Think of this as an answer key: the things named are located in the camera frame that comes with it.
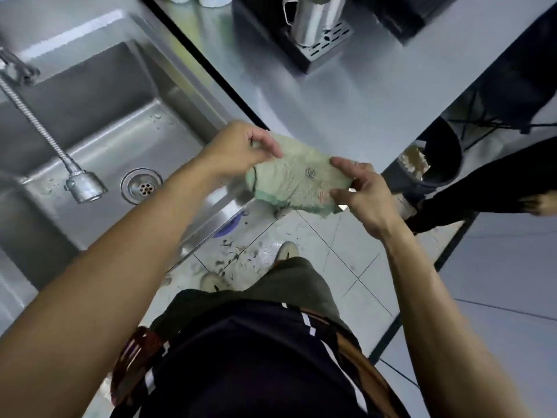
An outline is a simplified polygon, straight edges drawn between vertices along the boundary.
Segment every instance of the black trash bin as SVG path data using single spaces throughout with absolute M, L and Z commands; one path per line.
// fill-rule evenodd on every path
M 423 154 L 430 165 L 417 179 L 398 158 L 381 174 L 392 193 L 427 195 L 456 179 L 462 167 L 462 147 L 447 121 L 437 118 L 417 138 L 426 142 Z

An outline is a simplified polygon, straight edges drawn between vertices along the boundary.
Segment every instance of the cleaning rag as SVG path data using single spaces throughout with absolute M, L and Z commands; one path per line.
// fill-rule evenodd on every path
M 352 179 L 331 166 L 330 157 L 317 149 L 288 136 L 270 134 L 284 155 L 258 164 L 247 173 L 247 186 L 255 197 L 278 208 L 304 210 L 321 217 L 341 212 L 329 191 L 348 189 Z

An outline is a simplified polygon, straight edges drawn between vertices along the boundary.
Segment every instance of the drain strainer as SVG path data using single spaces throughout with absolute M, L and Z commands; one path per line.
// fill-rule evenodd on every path
M 135 169 L 122 179 L 122 196 L 132 204 L 139 204 L 163 184 L 160 175 L 151 169 Z

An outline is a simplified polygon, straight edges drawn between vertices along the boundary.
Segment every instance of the olive green pants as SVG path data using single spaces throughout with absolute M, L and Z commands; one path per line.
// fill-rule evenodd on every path
M 280 262 L 244 291 L 222 290 L 209 293 L 197 289 L 182 290 L 153 322 L 151 329 L 163 340 L 169 340 L 195 317 L 238 299 L 285 302 L 308 308 L 349 330 L 340 319 L 329 286 L 311 263 L 301 257 Z

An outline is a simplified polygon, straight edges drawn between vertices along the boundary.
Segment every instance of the stainless steel sink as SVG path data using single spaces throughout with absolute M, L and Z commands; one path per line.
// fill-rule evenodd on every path
M 129 172 L 145 168 L 165 180 L 236 115 L 171 35 L 123 10 L 95 20 L 33 46 L 40 55 L 26 61 L 41 78 L 19 93 L 61 147 L 103 181 L 108 193 L 100 200 L 73 200 L 52 148 L 0 98 L 0 253 L 38 290 L 134 207 L 122 195 Z M 151 183 L 137 199 L 156 189 Z M 169 268 L 251 199 L 242 179 L 211 194 Z

